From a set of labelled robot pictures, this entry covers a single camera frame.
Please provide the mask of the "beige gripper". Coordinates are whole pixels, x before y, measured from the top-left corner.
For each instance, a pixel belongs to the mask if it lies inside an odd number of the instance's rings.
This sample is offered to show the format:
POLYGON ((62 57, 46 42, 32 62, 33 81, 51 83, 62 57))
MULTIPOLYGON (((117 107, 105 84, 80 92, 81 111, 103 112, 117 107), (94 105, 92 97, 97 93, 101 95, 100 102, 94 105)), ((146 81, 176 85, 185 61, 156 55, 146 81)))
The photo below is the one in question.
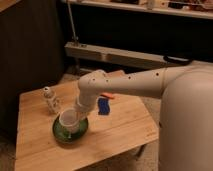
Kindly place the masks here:
POLYGON ((80 97, 76 98, 74 109, 76 111, 77 119, 83 120, 86 118, 89 113, 94 109, 96 100, 95 99, 81 99, 80 97))

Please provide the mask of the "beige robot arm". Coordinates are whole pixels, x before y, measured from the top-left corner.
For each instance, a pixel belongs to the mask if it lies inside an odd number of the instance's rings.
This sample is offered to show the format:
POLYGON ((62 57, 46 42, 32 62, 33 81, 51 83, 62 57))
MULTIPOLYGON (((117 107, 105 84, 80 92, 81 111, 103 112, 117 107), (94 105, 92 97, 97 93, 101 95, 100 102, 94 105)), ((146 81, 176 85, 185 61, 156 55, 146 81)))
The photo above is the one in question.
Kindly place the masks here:
POLYGON ((78 81, 75 110, 85 118, 103 92, 161 100, 159 171, 213 171, 213 64, 109 77, 97 70, 78 81))

